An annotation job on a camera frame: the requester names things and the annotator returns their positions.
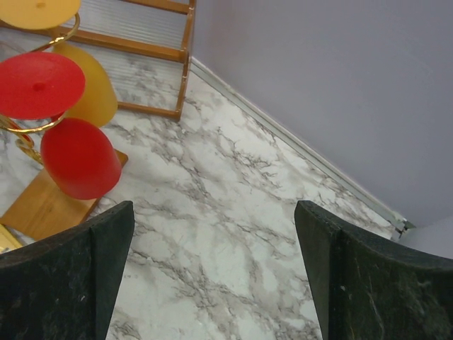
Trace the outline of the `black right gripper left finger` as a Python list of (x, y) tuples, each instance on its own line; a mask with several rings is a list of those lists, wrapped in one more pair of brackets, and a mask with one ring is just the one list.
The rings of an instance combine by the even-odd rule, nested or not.
[(123, 201), (1, 255), (2, 339), (105, 339), (134, 234)]

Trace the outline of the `yellow wine glass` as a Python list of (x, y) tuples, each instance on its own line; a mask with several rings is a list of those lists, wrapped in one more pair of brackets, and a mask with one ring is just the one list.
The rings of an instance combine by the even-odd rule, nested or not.
[[(22, 120), (67, 113), (96, 127), (117, 112), (117, 98), (101, 64), (67, 41), (79, 29), (80, 1), (2, 1), (1, 20), (15, 28), (45, 30), (74, 20), (72, 29), (35, 50), (1, 63), (1, 112)], [(5, 98), (12, 94), (11, 100)]]

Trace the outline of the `red wine glass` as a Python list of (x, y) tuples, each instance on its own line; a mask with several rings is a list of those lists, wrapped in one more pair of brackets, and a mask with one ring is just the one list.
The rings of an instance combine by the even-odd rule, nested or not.
[(52, 119), (40, 144), (42, 162), (61, 190), (79, 200), (104, 196), (122, 165), (94, 124), (63, 115), (82, 98), (86, 78), (69, 58), (29, 52), (1, 62), (1, 114), (18, 120)]

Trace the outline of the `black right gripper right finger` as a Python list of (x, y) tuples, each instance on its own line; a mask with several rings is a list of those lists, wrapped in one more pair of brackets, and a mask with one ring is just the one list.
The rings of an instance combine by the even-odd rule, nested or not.
[(451, 339), (452, 261), (301, 200), (294, 211), (324, 339)]

